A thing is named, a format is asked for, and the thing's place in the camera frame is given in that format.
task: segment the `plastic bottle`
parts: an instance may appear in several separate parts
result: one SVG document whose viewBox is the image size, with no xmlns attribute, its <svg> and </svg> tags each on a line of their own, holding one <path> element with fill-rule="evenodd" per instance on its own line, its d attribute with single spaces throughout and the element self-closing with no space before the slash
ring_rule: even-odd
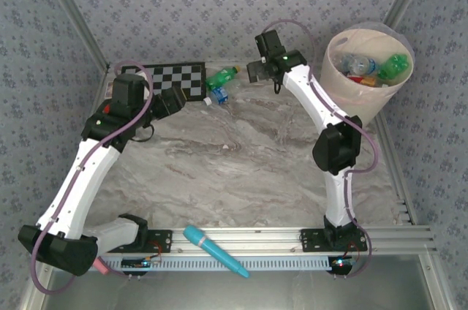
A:
<svg viewBox="0 0 468 310">
<path fill-rule="evenodd" d="M 227 94 L 232 96 L 233 94 L 236 94 L 241 88 L 241 82 L 237 78 L 233 78 L 231 81 L 227 81 L 223 85 L 223 88 L 226 90 Z"/>
<path fill-rule="evenodd" d="M 241 71 L 240 67 L 227 67 L 217 72 L 214 76 L 207 78 L 206 85 L 210 90 L 214 90 L 224 85 L 227 81 L 232 80 L 234 75 L 239 71 Z"/>
<path fill-rule="evenodd" d="M 374 59 L 349 53 L 337 53 L 333 57 L 333 64 L 338 71 L 349 72 L 356 76 L 370 75 L 378 68 Z"/>
<path fill-rule="evenodd" d="M 203 101 L 206 105 L 223 104 L 227 102 L 227 92 L 223 87 L 215 88 L 210 92 L 209 97 L 206 97 Z"/>
<path fill-rule="evenodd" d="M 408 56 L 405 54 L 393 54 L 382 64 L 377 76 L 382 80 L 393 80 L 408 68 Z"/>
</svg>

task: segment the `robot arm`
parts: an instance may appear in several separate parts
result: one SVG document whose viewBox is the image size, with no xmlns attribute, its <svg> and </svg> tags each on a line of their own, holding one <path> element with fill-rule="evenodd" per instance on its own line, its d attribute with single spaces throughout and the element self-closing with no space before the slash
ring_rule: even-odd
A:
<svg viewBox="0 0 468 310">
<path fill-rule="evenodd" d="M 313 120 L 317 131 L 321 133 L 323 130 L 327 129 L 329 125 L 336 126 L 340 124 L 341 120 L 333 116 L 333 114 L 330 113 L 330 111 L 315 96 L 309 85 L 308 75 L 309 66 L 302 64 L 298 65 L 293 67 L 289 72 L 285 72 L 283 85 L 299 100 L 300 104 Z M 342 116 L 347 116 L 347 114 L 325 93 L 315 77 L 312 77 L 311 82 L 314 83 L 315 88 L 320 92 L 322 98 L 325 99 L 325 101 L 331 105 L 337 113 Z M 336 175 L 329 171 L 324 172 L 327 192 L 327 211 L 325 213 L 325 217 L 335 227 L 344 226 L 351 222 L 346 212 L 343 195 L 343 185 L 348 184 L 351 186 L 351 179 L 350 176 L 348 176 L 348 179 L 346 181 L 344 180 L 345 170 L 347 170 L 347 168 L 340 170 Z M 351 214 L 354 216 L 351 206 L 351 197 L 349 197 L 349 202 Z"/>
<path fill-rule="evenodd" d="M 87 121 L 82 132 L 78 153 L 58 194 L 35 226 L 22 226 L 18 239 L 32 252 L 39 234 L 52 221 L 62 197 L 80 163 L 89 151 L 109 134 L 128 124 L 144 106 L 145 80 L 139 75 L 119 75 L 113 83 L 113 97 L 104 101 Z M 83 275 L 94 260 L 122 245 L 135 251 L 147 241 L 146 220 L 129 214 L 120 215 L 111 223 L 85 228 L 89 208 L 107 172 L 116 162 L 125 145 L 140 127 L 151 126 L 151 121 L 179 111 L 185 104 L 181 89 L 172 87 L 152 97 L 151 106 L 144 116 L 128 130 L 98 147 L 86 167 L 72 186 L 72 190 L 53 220 L 39 247 L 37 259 L 76 276 Z"/>
<path fill-rule="evenodd" d="M 250 82 L 272 79 L 275 83 L 275 93 L 279 93 L 281 86 L 291 91 L 320 133 L 312 154 L 315 163 L 325 175 L 327 210 L 322 234 L 326 239 L 328 250 L 343 248 L 346 250 L 350 241 L 353 243 L 356 239 L 359 241 L 362 236 L 347 213 L 344 199 L 345 185 L 347 191 L 351 192 L 351 175 L 345 178 L 344 173 L 356 163 L 361 147 L 361 134 L 344 123 L 336 114 L 359 127 L 362 127 L 362 122 L 357 116 L 348 117 L 330 99 L 309 72 L 305 58 L 296 50 L 287 52 L 279 41 L 276 31 L 256 36 L 255 42 L 262 59 L 247 65 Z M 348 205 L 350 215 L 354 219 L 350 193 Z"/>
</svg>

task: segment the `cable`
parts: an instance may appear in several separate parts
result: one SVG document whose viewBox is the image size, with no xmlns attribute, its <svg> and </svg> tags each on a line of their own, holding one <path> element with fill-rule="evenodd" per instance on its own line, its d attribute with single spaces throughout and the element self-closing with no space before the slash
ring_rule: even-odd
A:
<svg viewBox="0 0 468 310">
<path fill-rule="evenodd" d="M 273 85 L 273 89 L 275 91 L 275 94 L 279 94 L 279 92 L 281 91 L 281 84 L 275 81 Z"/>
<path fill-rule="evenodd" d="M 128 279 L 128 275 L 126 275 L 125 273 L 122 273 L 122 272 L 118 272 L 117 270 L 114 270 L 113 268 L 111 268 L 101 257 L 98 257 L 97 258 L 100 262 L 102 262 L 102 264 L 104 265 L 104 267 L 112 274 L 116 275 L 116 276 L 119 276 L 119 277 L 124 277 L 125 279 Z"/>
<path fill-rule="evenodd" d="M 361 251 L 359 250 L 358 246 L 356 246 L 356 243 L 354 243 L 354 242 L 349 242 L 348 243 L 348 247 L 346 248 L 346 252 L 343 254 L 343 256 L 341 258 L 343 259 L 344 257 L 346 257 L 348 255 L 348 253 L 350 252 L 350 247 L 351 246 L 354 246 L 356 248 L 356 250 L 358 251 L 358 258 L 356 259 L 356 262 L 358 262 L 359 257 L 361 255 Z"/>
<path fill-rule="evenodd" d="M 142 140 L 136 140 L 134 138 L 131 138 L 130 140 L 133 141 L 133 142 L 136 142 L 136 143 L 148 142 L 154 136 L 154 126 L 153 126 L 153 124 L 149 124 L 149 126 L 151 127 L 151 135 L 148 138 L 143 138 Z"/>
<path fill-rule="evenodd" d="M 147 257 L 147 260 L 151 260 L 154 257 L 159 257 L 159 263 L 162 263 L 162 247 L 157 241 L 149 241 L 148 243 L 153 244 L 158 248 L 158 254 L 151 255 L 150 257 Z"/>
<path fill-rule="evenodd" d="M 310 42 L 312 44 L 312 47 L 315 49 L 314 37 L 312 36 L 310 30 L 305 25 L 303 25 L 302 23 L 299 23 L 296 20 L 280 19 L 280 20 L 274 21 L 273 23 L 270 23 L 269 25 L 267 25 L 263 29 L 263 33 L 265 33 L 270 27 L 272 27 L 272 26 L 274 26 L 274 25 L 276 25 L 278 23 L 293 23 L 293 24 L 301 27 L 303 29 L 304 33 L 309 38 L 309 40 L 310 40 Z M 351 126 L 353 129 L 359 131 L 359 133 L 361 133 L 361 135 L 363 135 L 368 140 L 368 142 L 370 143 L 370 145 L 372 147 L 372 150 L 374 151 L 374 161 L 372 162 L 371 166 L 367 167 L 366 169 L 362 169 L 362 170 L 349 169 L 349 170 L 344 172 L 344 180 L 345 180 L 345 182 L 344 182 L 344 205 L 346 207 L 347 215 L 350 218 L 351 222 L 366 236 L 366 239 L 367 239 L 367 241 L 369 243 L 369 255 L 367 257 L 366 262 L 364 263 L 364 265 L 359 270 L 357 270 L 356 272 L 351 273 L 350 275 L 346 276 L 347 278 L 351 278 L 351 277 L 356 277 L 357 275 L 360 275 L 367 268 L 369 263 L 371 262 L 371 259 L 372 259 L 372 241 L 371 241 L 371 237 L 369 236 L 367 231 L 358 223 L 358 221 L 356 221 L 355 218 L 352 217 L 351 210 L 350 210 L 349 192 L 348 192 L 348 186 L 349 186 L 348 185 L 348 176 L 350 174 L 352 174 L 352 173 L 357 173 L 357 174 L 370 173 L 377 166 L 377 163 L 379 162 L 379 150 L 377 148 L 377 144 L 375 144 L 374 140 L 372 140 L 371 136 L 364 129 L 362 129 L 361 127 L 359 127 L 355 123 L 353 123 L 351 120 L 348 120 L 344 116 L 341 116 L 340 114 L 336 113 L 335 110 L 323 99 L 323 97 L 320 95 L 319 91 L 315 88 L 315 86 L 314 86 L 314 84 L 312 82 L 312 78 L 314 77 L 313 76 L 313 70 L 312 70 L 313 66 L 314 65 L 309 66 L 308 80 L 309 80 L 310 88 L 314 92 L 315 96 L 320 100 L 320 102 L 323 104 L 323 106 L 326 107 L 334 116 L 339 118 L 341 121 L 343 121 L 347 125 Z"/>
<path fill-rule="evenodd" d="M 44 240 L 44 237 L 45 235 L 47 235 L 47 233 L 49 232 L 50 228 L 52 227 L 53 223 L 57 220 L 57 218 L 59 217 L 59 214 L 61 212 L 61 209 L 64 207 L 65 205 L 65 202 L 67 201 L 68 199 L 68 196 L 70 195 L 70 192 L 72 191 L 73 189 L 73 186 L 75 185 L 77 179 L 78 179 L 78 176 L 80 175 L 80 173 L 85 169 L 85 164 L 88 162 L 89 158 L 91 158 L 91 156 L 94 154 L 94 152 L 97 151 L 98 148 L 100 148 L 101 146 L 103 146 L 104 144 L 106 144 L 107 142 L 109 142 L 110 140 L 112 140 L 113 138 L 119 136 L 122 132 L 124 131 L 127 131 L 128 128 L 132 127 L 133 125 L 135 125 L 141 118 L 142 116 L 145 115 L 146 111 L 149 109 L 150 105 L 151 105 L 151 100 L 153 98 L 153 78 L 151 76 L 151 73 L 141 64 L 137 63 L 136 61 L 133 61 L 133 60 L 126 60 L 126 61 L 121 61 L 120 63 L 118 63 L 115 68 L 114 68 L 114 73 L 116 74 L 116 76 L 118 76 L 118 72 L 120 71 L 120 68 L 125 65 L 125 64 L 132 64 L 132 65 L 135 65 L 136 67 L 139 67 L 140 70 L 144 71 L 145 72 L 145 75 L 146 75 L 146 79 L 148 80 L 148 88 L 149 88 L 149 95 L 148 95 L 148 99 L 146 100 L 143 108 L 140 110 L 140 112 L 128 123 L 126 124 L 125 126 L 121 127 L 120 129 L 117 129 L 115 132 L 111 133 L 110 135 L 108 135 L 107 137 L 105 137 L 104 139 L 100 140 L 84 157 L 83 157 L 83 160 L 81 160 L 80 164 L 78 165 L 78 168 L 75 172 L 75 174 L 72 176 L 72 179 L 71 181 L 69 182 L 68 186 L 67 186 L 67 189 L 65 190 L 65 193 L 64 193 L 64 196 L 62 197 L 62 199 L 60 200 L 60 202 L 58 203 L 57 205 L 57 209 L 54 211 L 54 213 L 52 214 L 52 216 L 50 217 L 50 222 L 48 222 L 46 225 L 45 225 L 45 228 L 44 230 L 39 234 L 39 237 L 37 238 L 36 240 L 36 243 L 34 244 L 34 248 L 32 249 L 32 253 L 31 253 L 31 264 L 30 264 L 30 271 L 31 271 L 31 278 L 32 278 L 32 281 L 34 283 L 34 286 L 36 286 L 36 288 L 46 294 L 46 295 L 53 295 L 53 294 L 58 294 L 60 292 L 63 292 L 65 291 L 65 289 L 67 289 L 72 283 L 73 283 L 73 280 L 75 279 L 75 277 L 73 276 L 69 281 L 68 283 L 58 289 L 58 290 L 48 290 L 47 288 L 43 287 L 39 281 L 39 278 L 37 277 L 37 271 L 36 271 L 36 261 L 37 261 L 37 252 L 39 251 L 39 247 L 42 243 L 42 241 Z"/>
</svg>

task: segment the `clear plastic bottle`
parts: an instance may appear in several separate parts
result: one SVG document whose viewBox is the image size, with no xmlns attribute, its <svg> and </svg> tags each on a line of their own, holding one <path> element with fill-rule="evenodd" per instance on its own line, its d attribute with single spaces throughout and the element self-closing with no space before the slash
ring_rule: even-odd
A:
<svg viewBox="0 0 468 310">
<path fill-rule="evenodd" d="M 241 89 L 241 82 L 239 79 L 233 78 L 231 81 L 226 82 L 223 88 L 226 90 L 227 94 L 232 96 Z"/>
<path fill-rule="evenodd" d="M 210 92 L 209 96 L 204 100 L 206 105 L 218 104 L 221 105 L 227 102 L 227 92 L 223 87 L 215 88 Z"/>
<path fill-rule="evenodd" d="M 348 72 L 357 76 L 370 75 L 378 69 L 378 65 L 374 59 L 350 53 L 335 54 L 333 65 L 340 72 Z"/>
</svg>

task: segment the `marble surface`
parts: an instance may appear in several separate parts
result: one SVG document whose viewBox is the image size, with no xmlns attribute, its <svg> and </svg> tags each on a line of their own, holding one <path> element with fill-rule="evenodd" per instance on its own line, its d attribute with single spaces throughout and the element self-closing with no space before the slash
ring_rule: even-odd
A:
<svg viewBox="0 0 468 310">
<path fill-rule="evenodd" d="M 154 126 L 152 140 L 129 143 L 111 168 L 87 224 L 133 213 L 152 227 L 322 225 L 325 182 L 312 159 L 318 134 L 288 90 L 275 95 L 272 83 L 249 84 L 241 74 L 228 105 L 190 102 Z M 372 124 L 367 129 L 377 138 Z M 371 160 L 363 140 L 357 166 Z M 352 196 L 361 223 L 396 223 L 383 161 L 353 178 Z"/>
</svg>

